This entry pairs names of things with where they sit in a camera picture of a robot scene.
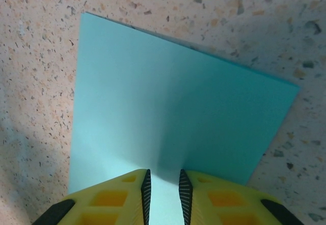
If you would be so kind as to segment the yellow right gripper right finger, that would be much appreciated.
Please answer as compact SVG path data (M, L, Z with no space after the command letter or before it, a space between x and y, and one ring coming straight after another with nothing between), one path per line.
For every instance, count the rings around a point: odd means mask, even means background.
M302 224L275 197L208 174L181 169L185 224Z

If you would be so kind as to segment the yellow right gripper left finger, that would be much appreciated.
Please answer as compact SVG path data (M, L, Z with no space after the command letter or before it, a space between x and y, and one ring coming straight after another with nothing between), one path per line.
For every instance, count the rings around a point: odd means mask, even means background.
M138 169L66 196L34 224L149 224L151 172Z

